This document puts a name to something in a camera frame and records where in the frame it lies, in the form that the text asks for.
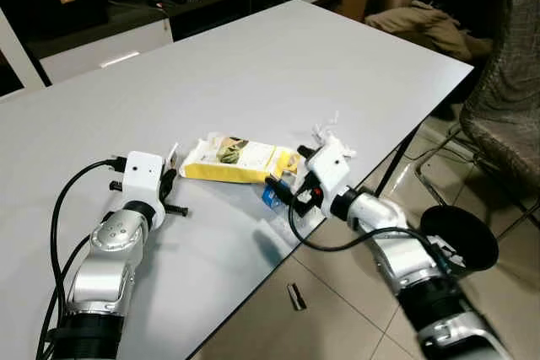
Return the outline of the yellow snack bag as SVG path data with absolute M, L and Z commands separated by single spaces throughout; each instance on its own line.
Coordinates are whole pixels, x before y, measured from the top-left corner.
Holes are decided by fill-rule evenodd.
M 300 171 L 300 153 L 292 148 L 210 132 L 182 160 L 186 179 L 228 183 L 263 183 Z

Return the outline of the seated person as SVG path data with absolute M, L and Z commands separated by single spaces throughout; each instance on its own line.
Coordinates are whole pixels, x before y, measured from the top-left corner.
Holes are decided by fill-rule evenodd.
M 420 34 L 432 51 L 470 62 L 490 51 L 502 0 L 412 0 L 370 14 L 363 24 L 400 36 Z

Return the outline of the black box orange label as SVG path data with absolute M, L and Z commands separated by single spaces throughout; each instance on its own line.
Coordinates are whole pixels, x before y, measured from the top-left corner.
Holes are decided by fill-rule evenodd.
M 105 0 L 0 0 L 0 9 L 19 35 L 53 37 L 107 24 Z

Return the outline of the grey fabric chair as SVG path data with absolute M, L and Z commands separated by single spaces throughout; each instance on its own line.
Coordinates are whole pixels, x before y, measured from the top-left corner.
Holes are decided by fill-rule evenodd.
M 460 125 L 529 196 L 540 191 L 540 0 L 505 0 L 499 33 Z

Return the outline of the white low cabinet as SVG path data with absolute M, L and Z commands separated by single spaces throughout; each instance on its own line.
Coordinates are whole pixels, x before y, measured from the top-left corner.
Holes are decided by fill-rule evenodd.
M 109 20 L 86 30 L 30 40 L 0 10 L 0 66 L 11 68 L 15 88 L 44 88 L 98 68 L 189 39 L 216 26 L 292 0 L 110 0 Z M 302 0 L 325 8 L 340 0 Z

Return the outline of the small blue wrapper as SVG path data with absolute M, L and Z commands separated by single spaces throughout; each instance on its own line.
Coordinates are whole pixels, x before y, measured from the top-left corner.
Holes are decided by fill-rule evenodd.
M 278 198 L 277 192 L 270 187 L 262 188 L 262 191 L 260 191 L 260 201 L 271 210 L 278 210 L 283 205 L 281 199 Z

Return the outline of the white trash scrap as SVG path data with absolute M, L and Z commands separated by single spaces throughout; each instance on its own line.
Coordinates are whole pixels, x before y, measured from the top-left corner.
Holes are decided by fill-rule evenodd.
M 437 245 L 440 248 L 440 252 L 443 252 L 444 257 L 446 257 L 448 262 L 459 267 L 464 265 L 463 257 L 459 255 L 459 252 L 452 248 L 450 244 L 447 244 L 446 242 L 439 242 Z

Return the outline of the small white brown packet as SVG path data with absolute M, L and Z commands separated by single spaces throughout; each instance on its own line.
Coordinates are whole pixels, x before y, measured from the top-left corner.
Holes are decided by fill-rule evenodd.
M 173 148 L 170 149 L 169 155 L 165 159 L 165 168 L 166 170 L 176 169 L 178 161 L 178 148 L 179 144 L 176 142 L 173 145 Z

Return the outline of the black rubbish bin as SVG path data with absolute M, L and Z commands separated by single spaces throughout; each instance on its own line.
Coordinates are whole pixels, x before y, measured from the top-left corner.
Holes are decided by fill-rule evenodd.
M 481 218 L 463 208 L 439 205 L 429 207 L 421 214 L 420 233 L 432 244 L 446 242 L 464 259 L 462 267 L 448 262 L 449 271 L 456 278 L 486 271 L 498 263 L 498 240 Z

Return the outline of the small dark floor scrap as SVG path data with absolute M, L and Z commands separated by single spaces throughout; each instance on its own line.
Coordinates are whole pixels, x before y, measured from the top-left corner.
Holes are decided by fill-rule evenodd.
M 304 311 L 307 309 L 307 303 L 301 294 L 300 287 L 296 283 L 287 283 L 286 290 L 294 311 Z

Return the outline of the black table leg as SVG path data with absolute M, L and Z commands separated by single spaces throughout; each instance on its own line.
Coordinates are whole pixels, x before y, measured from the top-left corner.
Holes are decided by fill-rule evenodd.
M 392 155 L 392 159 L 390 160 L 388 167 L 386 167 L 385 174 L 383 174 L 381 178 L 381 182 L 375 187 L 375 196 L 381 196 L 386 189 L 386 184 L 392 179 L 395 169 L 401 163 L 402 157 L 404 157 L 405 153 L 408 151 L 408 147 L 410 143 L 412 143 L 412 140 L 415 139 L 420 127 L 420 125 L 417 125 L 417 127 L 412 129 L 408 136 L 405 136 L 405 138 L 398 143 L 397 148 L 395 148 L 395 152 Z

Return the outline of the crumpled white tissue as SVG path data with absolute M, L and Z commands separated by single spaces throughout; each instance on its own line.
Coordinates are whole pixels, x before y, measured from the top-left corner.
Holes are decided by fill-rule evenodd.
M 339 110 L 335 110 L 331 118 L 323 122 L 317 122 L 312 129 L 312 134 L 314 139 L 316 139 L 317 147 L 316 149 L 321 149 L 323 147 L 336 147 L 341 148 L 341 155 L 346 157 L 346 159 L 353 159 L 356 155 L 355 149 L 348 147 L 347 144 L 344 144 L 343 141 L 336 136 L 334 128 L 338 125 L 340 118 Z

